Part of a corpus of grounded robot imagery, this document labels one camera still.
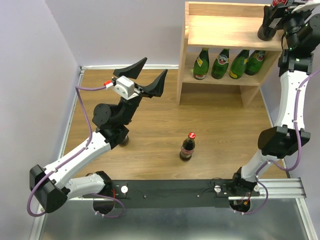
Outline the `cola bottle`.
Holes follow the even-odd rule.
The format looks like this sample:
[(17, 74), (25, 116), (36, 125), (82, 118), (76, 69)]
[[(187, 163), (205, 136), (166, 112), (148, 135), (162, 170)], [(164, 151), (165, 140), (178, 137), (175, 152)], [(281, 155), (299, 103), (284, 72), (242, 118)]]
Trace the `cola bottle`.
[[(271, 5), (268, 7), (275, 7), (278, 4), (284, 4), (285, 6), (287, 5), (287, 0), (273, 0)], [(264, 30), (264, 18), (262, 21), (261, 26), (259, 27), (259, 30), (257, 32), (257, 36), (259, 39), (263, 41), (270, 41), (276, 34), (276, 29), (271, 29), (271, 30)]]
[(129, 136), (127, 135), (124, 140), (119, 144), (120, 146), (124, 147), (129, 143)]
[(182, 161), (186, 162), (191, 159), (196, 146), (195, 138), (196, 134), (194, 132), (190, 132), (187, 138), (183, 141), (179, 153), (179, 157)]

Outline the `green bottle red-blue label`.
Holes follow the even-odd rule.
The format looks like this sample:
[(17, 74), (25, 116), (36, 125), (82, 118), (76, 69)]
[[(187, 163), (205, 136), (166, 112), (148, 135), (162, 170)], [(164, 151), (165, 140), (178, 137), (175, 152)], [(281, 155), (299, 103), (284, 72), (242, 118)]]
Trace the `green bottle red-blue label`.
[(244, 73), (253, 76), (257, 74), (265, 60), (265, 50), (255, 50), (249, 57)]

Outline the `green bottle yellow label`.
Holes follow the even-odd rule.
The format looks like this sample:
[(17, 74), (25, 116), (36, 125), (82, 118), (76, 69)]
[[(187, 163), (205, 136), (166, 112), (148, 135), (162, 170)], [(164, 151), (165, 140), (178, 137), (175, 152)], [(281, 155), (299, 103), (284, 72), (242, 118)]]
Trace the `green bottle yellow label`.
[(239, 79), (245, 72), (249, 60), (249, 49), (243, 49), (233, 60), (229, 76), (232, 79)]

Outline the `wooden two-tier shelf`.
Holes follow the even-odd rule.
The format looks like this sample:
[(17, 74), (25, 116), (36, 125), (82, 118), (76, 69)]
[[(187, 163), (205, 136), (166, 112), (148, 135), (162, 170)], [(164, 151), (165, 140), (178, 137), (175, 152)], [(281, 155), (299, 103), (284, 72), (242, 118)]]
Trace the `wooden two-tier shelf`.
[(263, 21), (264, 5), (253, 3), (187, 1), (181, 34), (177, 75), (176, 102), (180, 103), (184, 83), (199, 83), (190, 71), (197, 56), (189, 47), (236, 50), (265, 50), (265, 62), (258, 74), (232, 79), (209, 77), (204, 84), (239, 86), (242, 104), (248, 107), (261, 89), (267, 76), (280, 57), (281, 31), (272, 40), (263, 41), (257, 36)]

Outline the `green bottle red-white label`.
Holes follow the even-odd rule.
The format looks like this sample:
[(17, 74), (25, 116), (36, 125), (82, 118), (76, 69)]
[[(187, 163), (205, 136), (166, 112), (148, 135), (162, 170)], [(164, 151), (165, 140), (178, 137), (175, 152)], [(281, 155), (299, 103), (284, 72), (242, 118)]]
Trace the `green bottle red-white label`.
[(229, 52), (229, 48), (224, 48), (216, 57), (211, 69), (211, 76), (214, 79), (221, 79), (225, 75), (229, 66)]

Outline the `cola bottle front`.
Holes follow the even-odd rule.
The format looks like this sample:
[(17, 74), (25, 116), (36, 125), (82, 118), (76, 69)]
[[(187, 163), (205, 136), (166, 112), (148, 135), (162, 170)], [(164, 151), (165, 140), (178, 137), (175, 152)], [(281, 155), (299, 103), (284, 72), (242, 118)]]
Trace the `cola bottle front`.
[(183, 141), (179, 153), (179, 157), (182, 161), (186, 162), (191, 159), (196, 146), (195, 138), (196, 134), (194, 132), (190, 132), (187, 138)]

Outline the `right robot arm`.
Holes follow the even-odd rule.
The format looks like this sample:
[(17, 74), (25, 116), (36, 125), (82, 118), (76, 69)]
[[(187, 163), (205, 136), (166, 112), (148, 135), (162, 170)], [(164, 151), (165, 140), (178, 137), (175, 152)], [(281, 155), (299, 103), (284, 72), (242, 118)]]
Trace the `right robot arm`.
[(273, 1), (264, 7), (264, 17), (257, 36), (270, 41), (278, 30), (287, 48), (278, 59), (281, 97), (274, 127), (262, 131), (258, 150), (252, 159), (234, 173), (228, 190), (234, 196), (253, 192), (259, 177), (274, 164), (294, 153), (301, 154), (311, 134), (305, 131), (304, 101), (312, 71), (313, 51), (320, 44), (320, 15), (312, 14), (318, 0)]

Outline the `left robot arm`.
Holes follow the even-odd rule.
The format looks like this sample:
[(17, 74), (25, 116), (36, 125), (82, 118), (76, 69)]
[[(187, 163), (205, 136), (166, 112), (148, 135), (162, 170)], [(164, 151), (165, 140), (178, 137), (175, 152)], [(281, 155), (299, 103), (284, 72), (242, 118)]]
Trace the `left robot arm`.
[(115, 69), (110, 80), (103, 86), (93, 87), (92, 91), (113, 90), (120, 96), (118, 104), (100, 103), (93, 110), (92, 120), (95, 130), (88, 129), (89, 136), (84, 142), (56, 161), (41, 167), (35, 165), (29, 171), (31, 194), (27, 201), (27, 212), (31, 210), (31, 201), (36, 198), (45, 213), (53, 213), (67, 200), (84, 195), (96, 195), (118, 202), (111, 178), (103, 171), (97, 171), (85, 177), (74, 175), (99, 156), (111, 151), (118, 145), (129, 141), (127, 125), (140, 105), (142, 98), (161, 97), (164, 92), (165, 69), (149, 85), (135, 82), (141, 73), (147, 58), (120, 69)]

